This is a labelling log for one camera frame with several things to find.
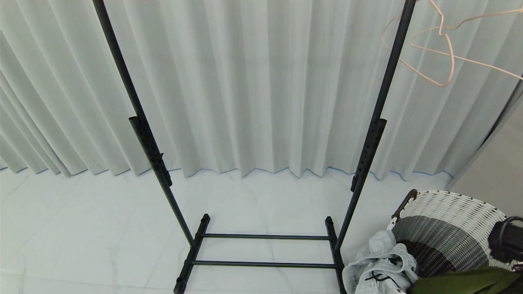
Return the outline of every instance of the vertical pole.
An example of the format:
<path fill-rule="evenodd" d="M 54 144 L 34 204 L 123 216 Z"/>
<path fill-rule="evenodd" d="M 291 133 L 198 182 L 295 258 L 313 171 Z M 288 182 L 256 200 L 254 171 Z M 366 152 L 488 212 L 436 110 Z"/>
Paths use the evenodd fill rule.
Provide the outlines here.
<path fill-rule="evenodd" d="M 363 190 L 363 185 L 368 175 L 368 171 L 372 164 L 374 154 L 378 148 L 379 139 L 383 133 L 385 127 L 385 120 L 380 119 L 383 106 L 385 105 L 385 99 L 389 93 L 389 89 L 392 83 L 392 77 L 396 71 L 397 63 L 400 59 L 401 50 L 403 48 L 403 43 L 405 42 L 405 37 L 407 35 L 408 26 L 411 22 L 412 13 L 414 11 L 414 5 L 416 0 L 405 0 L 405 5 L 403 6 L 403 12 L 401 14 L 400 23 L 397 27 L 396 37 L 394 39 L 394 44 L 392 45 L 391 54 L 389 56 L 389 62 L 385 69 L 385 74 L 383 76 L 383 81 L 381 83 L 380 92 L 378 94 L 378 99 L 376 101 L 376 106 L 374 107 L 374 112 L 372 113 L 372 119 L 370 121 L 369 130 L 367 132 L 366 142 L 363 145 L 362 153 L 360 156 L 360 162 L 363 162 L 363 166 L 359 166 L 356 171 L 355 180 L 353 182 L 353 196 L 350 200 L 347 213 L 345 214 L 345 219 L 343 220 L 342 229 L 339 232 L 338 241 L 336 242 L 335 250 L 339 251 L 342 247 L 343 239 L 349 228 L 349 223 L 353 217 L 354 210 L 356 209 L 356 204 Z"/>
<path fill-rule="evenodd" d="M 195 247 L 196 243 L 192 238 L 184 216 L 182 215 L 178 203 L 174 198 L 173 192 L 170 189 L 170 186 L 173 183 L 170 180 L 169 172 L 165 168 L 165 164 L 162 160 L 162 154 L 158 150 L 158 146 L 154 140 L 151 127 L 149 126 L 147 117 L 143 111 L 142 104 L 138 99 L 136 89 L 134 89 L 131 75 L 127 70 L 126 62 L 123 59 L 122 52 L 120 51 L 120 46 L 118 45 L 115 32 L 112 29 L 111 21 L 105 8 L 105 3 L 103 0 L 93 0 L 93 4 L 95 6 L 98 19 L 100 20 L 101 27 L 104 30 L 105 38 L 107 39 L 107 43 L 111 49 L 112 57 L 115 60 L 118 72 L 120 73 L 123 84 L 126 87 L 127 94 L 129 95 L 129 99 L 131 100 L 132 106 L 137 115 L 136 117 L 129 119 L 131 125 L 140 141 L 140 144 L 142 145 L 145 155 L 147 155 L 147 159 L 149 160 L 154 174 L 156 175 L 156 178 L 162 187 L 165 197 L 167 198 L 167 201 L 169 201 L 174 215 L 176 216 L 176 219 L 178 220 L 178 223 L 184 232 L 187 242 L 189 242 L 191 247 Z"/>

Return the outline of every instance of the beige wall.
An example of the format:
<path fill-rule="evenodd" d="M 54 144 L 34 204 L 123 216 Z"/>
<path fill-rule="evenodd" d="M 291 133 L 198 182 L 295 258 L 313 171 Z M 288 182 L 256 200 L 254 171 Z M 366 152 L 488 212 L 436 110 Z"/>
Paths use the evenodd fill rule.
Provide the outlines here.
<path fill-rule="evenodd" d="M 449 190 L 488 202 L 508 216 L 523 216 L 523 103 L 480 150 Z"/>

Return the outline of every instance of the clothes hanger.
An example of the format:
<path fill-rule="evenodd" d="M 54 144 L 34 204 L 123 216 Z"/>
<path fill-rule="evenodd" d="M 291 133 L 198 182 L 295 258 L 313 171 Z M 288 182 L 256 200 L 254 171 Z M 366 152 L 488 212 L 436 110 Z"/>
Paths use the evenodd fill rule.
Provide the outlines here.
<path fill-rule="evenodd" d="M 458 29 L 459 27 L 461 27 L 461 25 L 463 25 L 465 22 L 467 21 L 470 21 L 470 20 L 474 20 L 474 19 L 478 19 L 478 18 L 482 18 L 482 17 L 486 17 L 486 16 L 496 16 L 496 15 L 504 15 L 504 14 L 510 14 L 510 13 L 523 13 L 523 6 L 520 8 L 520 9 L 515 9 L 515 10 L 508 10 L 508 11 L 504 11 L 504 12 L 498 12 L 498 13 L 490 13 L 490 14 L 483 14 L 483 15 L 479 15 L 479 16 L 474 16 L 474 17 L 470 17 L 470 18 L 467 18 L 465 20 L 463 20 L 462 22 L 460 22 L 456 27 L 452 28 L 452 27 L 449 27 L 449 26 L 446 26 L 444 25 L 444 15 L 443 13 L 441 12 L 441 10 L 439 9 L 438 5 L 436 5 L 436 3 L 434 3 L 433 0 L 429 0 L 432 7 L 434 8 L 434 10 L 436 10 L 436 12 L 438 13 L 438 15 L 440 16 L 440 24 L 438 27 L 433 27 L 433 28 L 429 28 L 429 29 L 426 29 L 426 30 L 423 30 L 421 32 L 419 32 L 418 34 L 416 34 L 411 40 L 410 40 L 410 45 L 415 47 L 415 48 L 419 48 L 419 49 L 423 49 L 423 50 L 427 50 L 427 51 L 430 51 L 430 52 L 434 52 L 434 53 L 439 53 L 439 54 L 442 54 L 442 55 L 446 55 L 446 56 L 449 56 L 450 57 L 450 72 L 449 72 L 449 77 L 447 78 L 447 81 L 444 82 L 444 83 L 438 83 L 436 81 L 434 81 L 433 79 L 431 79 L 430 77 L 426 76 L 425 74 L 421 73 L 420 71 L 418 71 L 417 69 L 413 68 L 410 64 L 406 63 L 403 59 L 400 58 L 400 62 L 402 62 L 403 64 L 405 64 L 405 66 L 407 66 L 409 69 L 411 69 L 412 71 L 414 71 L 415 73 L 419 74 L 420 76 L 422 76 L 423 78 L 425 78 L 426 80 L 430 81 L 431 83 L 439 86 L 439 87 L 446 87 L 450 81 L 452 80 L 453 76 L 454 76 L 454 64 L 455 64 L 455 59 L 461 59 L 461 60 L 464 60 L 464 61 L 468 61 L 468 62 L 471 62 L 471 63 L 475 63 L 475 64 L 478 64 L 478 65 L 482 65 L 482 66 L 486 66 L 486 67 L 489 67 L 490 69 L 494 69 L 494 70 L 497 70 L 497 71 L 501 71 L 503 73 L 506 73 L 508 75 L 511 75 L 515 78 L 518 78 L 520 80 L 523 80 L 523 77 L 519 76 L 519 75 L 516 75 L 514 73 L 511 73 L 511 72 L 508 72 L 506 70 L 503 70 L 503 69 L 500 69 L 498 67 L 495 67 L 495 66 L 492 66 L 490 64 L 486 64 L 486 63 L 483 63 L 483 62 L 479 62 L 479 61 L 475 61 L 475 60 L 470 60 L 470 59 L 467 59 L 467 58 L 463 58 L 463 57 L 460 57 L 460 56 L 455 56 L 454 55 L 454 52 L 453 52 L 453 48 L 452 48 L 452 42 L 450 41 L 450 38 L 449 36 L 446 34 L 446 33 L 442 33 L 442 29 L 443 27 L 445 27 L 446 29 L 449 29 L 449 30 L 456 30 Z M 387 47 L 388 49 L 390 49 L 389 45 L 385 42 L 385 39 L 384 39 L 384 36 L 385 36 L 385 32 L 386 30 L 388 29 L 389 25 L 395 21 L 395 20 L 398 20 L 399 17 L 394 17 L 389 23 L 387 23 L 387 25 L 385 26 L 385 29 L 383 30 L 383 34 L 381 35 L 381 42 L 385 45 L 385 47 Z M 420 36 L 421 34 L 425 33 L 425 32 L 428 32 L 428 31 L 431 31 L 431 30 L 435 30 L 435 29 L 438 29 L 438 36 L 440 37 L 445 37 L 446 40 L 447 40 L 447 45 L 448 45 L 448 48 L 449 48 L 449 53 L 446 53 L 446 52 L 441 52 L 441 51 L 437 51 L 437 50 L 433 50 L 433 49 L 430 49 L 430 48 L 426 48 L 426 47 L 422 47 L 422 46 L 418 46 L 418 45 L 415 45 L 413 44 L 413 41 L 418 37 Z"/>

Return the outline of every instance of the curtain fold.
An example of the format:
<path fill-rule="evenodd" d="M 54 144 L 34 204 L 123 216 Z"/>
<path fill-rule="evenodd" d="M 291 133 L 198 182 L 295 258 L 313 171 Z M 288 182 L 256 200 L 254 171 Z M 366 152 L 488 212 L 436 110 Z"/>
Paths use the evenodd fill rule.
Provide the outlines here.
<path fill-rule="evenodd" d="M 149 168 L 127 118 L 125 88 L 91 1 L 1 0 L 0 157 L 13 171 L 74 175 Z M 440 1 L 445 21 L 521 7 L 523 1 Z M 402 0 L 106 1 L 123 57 L 168 169 L 242 175 L 327 167 L 352 173 L 390 52 L 380 37 Z M 439 23 L 416 4 L 407 39 Z M 471 21 L 450 34 L 454 52 L 523 71 L 523 17 Z M 395 35 L 391 26 L 386 39 Z M 419 44 L 445 51 L 431 32 Z M 445 80 L 443 55 L 402 58 Z M 439 88 L 399 64 L 372 171 L 457 174 L 481 146 L 517 80 L 456 62 Z"/>

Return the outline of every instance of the laundry basket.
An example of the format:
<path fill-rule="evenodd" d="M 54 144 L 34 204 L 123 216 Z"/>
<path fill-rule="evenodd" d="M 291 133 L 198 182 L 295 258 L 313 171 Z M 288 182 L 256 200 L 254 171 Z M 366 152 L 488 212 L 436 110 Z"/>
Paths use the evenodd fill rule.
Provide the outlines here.
<path fill-rule="evenodd" d="M 482 266 L 512 270 L 490 256 L 488 235 L 506 216 L 492 205 L 447 191 L 412 190 L 388 229 L 418 262 L 418 276 L 434 277 Z"/>

